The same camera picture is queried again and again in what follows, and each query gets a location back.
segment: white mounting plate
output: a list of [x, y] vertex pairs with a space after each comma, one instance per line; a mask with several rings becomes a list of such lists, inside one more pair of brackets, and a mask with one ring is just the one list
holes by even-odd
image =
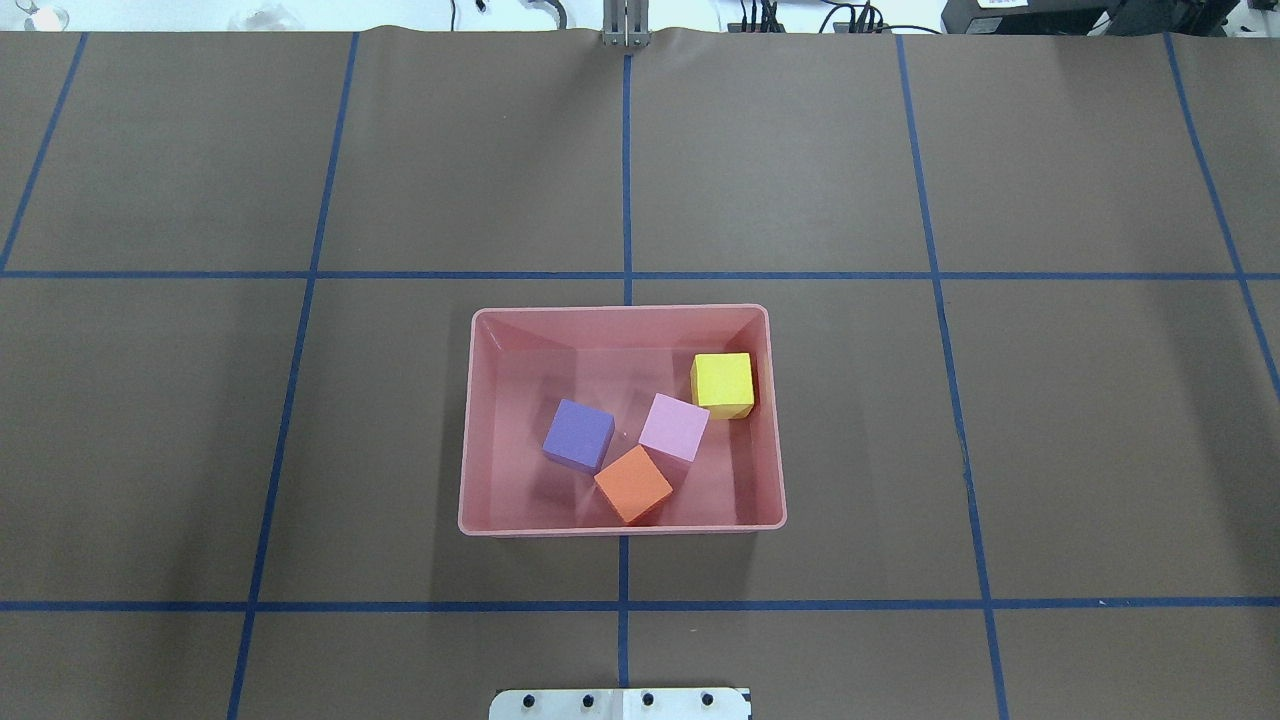
[[[710, 705], [704, 702], [703, 696], [710, 697]], [[645, 705], [645, 700], [652, 702]], [[751, 720], [751, 691], [745, 688], [503, 691], [489, 703], [489, 720]]]

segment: blue tape grid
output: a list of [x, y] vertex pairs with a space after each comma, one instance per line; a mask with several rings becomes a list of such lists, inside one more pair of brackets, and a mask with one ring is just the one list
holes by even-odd
[[[929, 213], [928, 190], [925, 184], [924, 163], [922, 160], [919, 136], [915, 124], [915, 110], [911, 100], [910, 73], [906, 51], [901, 37], [895, 38], [899, 70], [902, 86], [902, 101], [906, 114], [908, 135], [911, 146], [911, 160], [915, 170], [916, 192], [920, 205], [920, 219], [924, 242], [928, 251], [928, 272], [637, 272], [632, 264], [631, 233], [631, 72], [632, 56], [622, 60], [622, 272], [379, 272], [379, 270], [320, 270], [320, 252], [324, 245], [324, 232], [328, 220], [329, 202], [333, 195], [333, 182], [338, 168], [342, 146], [342, 132], [346, 122], [347, 104], [355, 76], [360, 33], [352, 33], [348, 50], [346, 77], [338, 117], [334, 123], [333, 145], [325, 174], [324, 195], [307, 270], [9, 270], [9, 258], [22, 228], [23, 215], [35, 192], [40, 170], [49, 151], [50, 142], [58, 128], [67, 97], [72, 91], [77, 69], [84, 54], [90, 35], [81, 35], [74, 55], [67, 70], [58, 100], [54, 105], [40, 149], [32, 163], [31, 173], [23, 187], [13, 222], [0, 250], [0, 278], [4, 279], [306, 279], [302, 309], [298, 318], [293, 360], [289, 368], [288, 386], [280, 414], [280, 427], [276, 437], [271, 474], [262, 512], [257, 551], [247, 600], [243, 602], [170, 602], [170, 601], [0, 601], [0, 612], [225, 612], [242, 614], [243, 625], [241, 644], [237, 653], [232, 694], [228, 701], [229, 720], [238, 715], [239, 698], [243, 691], [244, 674], [248, 666], [253, 623], [260, 612], [613, 612], [617, 615], [618, 644], [618, 683], [627, 687], [628, 673], [628, 615], [630, 612], [724, 612], [724, 611], [980, 611], [987, 628], [988, 652], [991, 657], [992, 680], [996, 692], [997, 710], [1002, 720], [1009, 717], [1005, 697], [1004, 673], [1000, 660], [998, 633], [995, 611], [1019, 610], [1062, 610], [1062, 609], [1134, 609], [1134, 607], [1280, 607], [1280, 596], [1184, 596], [1184, 597], [1057, 597], [1057, 598], [995, 598], [987, 574], [986, 552], [982, 541], [982, 523], [978, 511], [978, 497], [973, 483], [973, 468], [969, 460], [968, 439], [964, 424], [959, 380], [956, 378], [955, 357], [951, 350], [951, 333], [946, 316], [943, 282], [964, 281], [1143, 281], [1143, 282], [1230, 282], [1240, 288], [1248, 310], [1260, 350], [1271, 377], [1272, 388], [1280, 398], [1280, 373], [1271, 354], [1266, 332], [1258, 316], [1251, 282], [1280, 281], [1280, 273], [1247, 273], [1231, 234], [1226, 213], [1222, 209], [1213, 176], [1204, 156], [1183, 85], [1181, 69], [1174, 47], [1172, 37], [1165, 35], [1165, 49], [1169, 67], [1178, 94], [1179, 105], [1187, 124], [1188, 137], [1199, 164], [1206, 190], [1213, 205], [1213, 211], [1222, 233], [1226, 251], [1231, 259], [1231, 273], [1048, 273], [1048, 272], [946, 272], [938, 264], [937, 247], [933, 237], [933, 223]], [[548, 601], [548, 602], [262, 602], [259, 600], [262, 571], [266, 562], [266, 548], [270, 539], [271, 519], [279, 489], [293, 398], [297, 389], [306, 329], [310, 318], [315, 284], [319, 279], [512, 279], [512, 281], [621, 281], [623, 304], [634, 302], [635, 281], [744, 281], [744, 279], [800, 279], [800, 281], [919, 281], [933, 287], [934, 305], [938, 318], [938, 332], [947, 374], [952, 416], [960, 451], [964, 461], [964, 482], [968, 492], [969, 524], [974, 546], [975, 570], [980, 591], [979, 598], [955, 600], [780, 600], [780, 601], [634, 601], [630, 597], [630, 538], [618, 538], [618, 593], [617, 601]]]

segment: pink plastic bin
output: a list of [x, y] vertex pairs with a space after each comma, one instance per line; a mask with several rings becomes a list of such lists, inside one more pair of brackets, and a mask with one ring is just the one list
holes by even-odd
[[[612, 413], [609, 464], [636, 445], [660, 392], [689, 398], [699, 352], [750, 352], [755, 410], [712, 420], [690, 465], [655, 457], [676, 492], [625, 525], [589, 475], [543, 439], [561, 398]], [[769, 314], [759, 305], [485, 309], [471, 319], [458, 528], [558, 537], [772, 530], [787, 519]]]

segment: cube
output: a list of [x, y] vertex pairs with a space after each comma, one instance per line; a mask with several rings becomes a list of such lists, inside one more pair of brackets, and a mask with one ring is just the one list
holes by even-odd
[[749, 352], [694, 355], [689, 372], [694, 405], [710, 410], [713, 420], [737, 420], [755, 407]]
[[671, 497], [671, 483], [644, 447], [632, 447], [595, 475], [595, 484], [626, 524], [632, 524]]
[[561, 400], [552, 429], [543, 442], [548, 457], [575, 470], [595, 474], [604, 464], [604, 451], [613, 437], [613, 415], [604, 410]]
[[659, 392], [653, 396], [649, 416], [640, 430], [640, 445], [692, 462], [709, 418], [710, 410]]

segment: purple foam cube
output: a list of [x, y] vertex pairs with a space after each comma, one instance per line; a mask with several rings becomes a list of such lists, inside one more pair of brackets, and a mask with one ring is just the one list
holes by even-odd
[[681, 402], [659, 392], [653, 396], [649, 416], [640, 430], [640, 445], [692, 462], [710, 416], [710, 410], [705, 407]]
[[561, 400], [543, 452], [561, 465], [594, 475], [604, 464], [604, 451], [609, 448], [612, 437], [613, 415], [572, 400]]

